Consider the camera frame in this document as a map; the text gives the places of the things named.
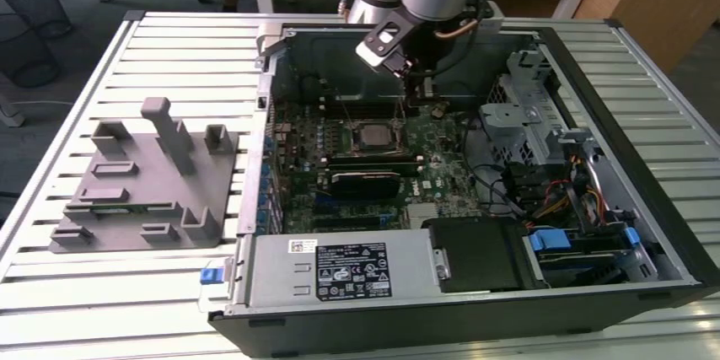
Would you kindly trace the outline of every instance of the warning label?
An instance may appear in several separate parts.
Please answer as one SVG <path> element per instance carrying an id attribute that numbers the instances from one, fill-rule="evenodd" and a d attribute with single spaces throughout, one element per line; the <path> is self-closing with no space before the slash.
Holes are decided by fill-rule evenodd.
<path id="1" fill-rule="evenodd" d="M 392 296 L 385 244 L 317 246 L 314 258 L 320 301 Z"/>

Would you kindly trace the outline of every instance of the wastebasket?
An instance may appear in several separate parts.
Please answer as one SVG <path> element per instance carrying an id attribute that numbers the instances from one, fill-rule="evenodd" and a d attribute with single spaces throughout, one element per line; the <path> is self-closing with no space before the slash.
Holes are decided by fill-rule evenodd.
<path id="1" fill-rule="evenodd" d="M 0 14 L 0 72 L 22 88 L 41 86 L 60 74 L 45 42 L 17 14 Z"/>
<path id="2" fill-rule="evenodd" d="M 72 30 L 60 0 L 5 0 L 14 13 L 25 16 L 40 37 L 50 39 Z"/>

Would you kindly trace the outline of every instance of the blue latch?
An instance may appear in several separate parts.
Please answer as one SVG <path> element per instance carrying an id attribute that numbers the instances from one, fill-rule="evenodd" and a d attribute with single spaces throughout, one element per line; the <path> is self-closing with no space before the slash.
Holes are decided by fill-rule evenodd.
<path id="1" fill-rule="evenodd" d="M 529 236 L 532 250 L 570 249 L 570 240 L 562 229 L 538 229 Z"/>
<path id="2" fill-rule="evenodd" d="M 222 280 L 222 272 L 221 267 L 202 269 L 200 271 L 200 284 L 206 286 L 209 284 L 221 284 L 225 282 Z"/>
<path id="3" fill-rule="evenodd" d="M 637 234 L 637 230 L 634 228 L 625 228 L 625 236 L 628 237 L 628 241 L 632 246 L 640 245 L 640 235 Z"/>

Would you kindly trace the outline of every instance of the gray carpet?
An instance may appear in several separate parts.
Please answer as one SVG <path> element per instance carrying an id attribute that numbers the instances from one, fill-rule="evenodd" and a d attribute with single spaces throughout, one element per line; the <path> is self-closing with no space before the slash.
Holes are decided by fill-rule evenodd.
<path id="1" fill-rule="evenodd" d="M 10 101 L 74 101 L 108 46 L 120 21 L 129 9 L 210 12 L 214 4 L 197 0 L 61 0 L 76 27 L 72 34 L 49 41 L 62 74 L 49 85 L 20 89 L 0 76 L 0 94 Z M 278 13 L 333 13 L 337 0 L 276 0 Z M 256 12 L 256 0 L 240 0 L 240 12 Z M 0 1 L 0 13 L 9 8 Z M 685 92 L 700 112 L 720 129 L 720 30 L 710 29 L 681 65 L 672 80 Z M 21 128 L 0 125 L 0 191 L 21 191 L 60 128 L 69 106 L 21 105 L 26 117 Z M 13 200 L 0 197 L 0 219 L 6 217 Z"/>

